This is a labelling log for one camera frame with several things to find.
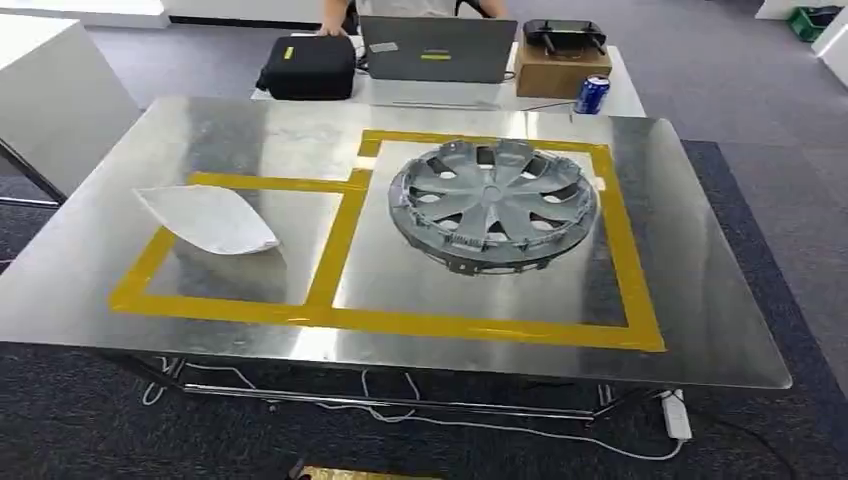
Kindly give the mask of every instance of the soda can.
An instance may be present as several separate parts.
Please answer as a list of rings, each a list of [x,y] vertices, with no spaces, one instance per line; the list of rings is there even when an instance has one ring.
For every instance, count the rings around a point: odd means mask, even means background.
[[[580,95],[577,97],[575,113],[596,115],[601,111],[601,103],[609,92],[609,78],[604,75],[590,75],[583,81]]]

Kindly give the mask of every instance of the gray laptop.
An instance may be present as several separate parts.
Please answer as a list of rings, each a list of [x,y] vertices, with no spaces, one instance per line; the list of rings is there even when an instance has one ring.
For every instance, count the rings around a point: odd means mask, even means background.
[[[501,83],[518,22],[362,16],[373,78]]]

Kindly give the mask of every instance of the person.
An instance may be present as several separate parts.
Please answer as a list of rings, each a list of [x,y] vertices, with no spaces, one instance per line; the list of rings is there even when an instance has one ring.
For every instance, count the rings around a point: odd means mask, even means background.
[[[346,35],[342,24],[351,0],[324,0],[324,20],[318,35]],[[504,0],[478,0],[492,18],[507,16]],[[452,17],[456,0],[356,0],[360,15],[388,17]]]

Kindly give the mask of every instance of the white paper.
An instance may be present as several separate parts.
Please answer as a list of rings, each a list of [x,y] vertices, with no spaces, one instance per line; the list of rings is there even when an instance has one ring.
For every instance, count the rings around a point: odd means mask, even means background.
[[[135,194],[165,228],[207,252],[239,255],[280,244],[262,217],[232,190],[190,185],[137,189]]]

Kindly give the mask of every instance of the green bin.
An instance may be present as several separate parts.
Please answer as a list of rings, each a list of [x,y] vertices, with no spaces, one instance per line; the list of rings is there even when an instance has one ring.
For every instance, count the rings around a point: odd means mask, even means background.
[[[796,8],[787,22],[795,35],[798,35],[798,38],[809,43],[815,42],[821,32],[827,28],[813,25],[810,16],[807,15],[807,7]]]

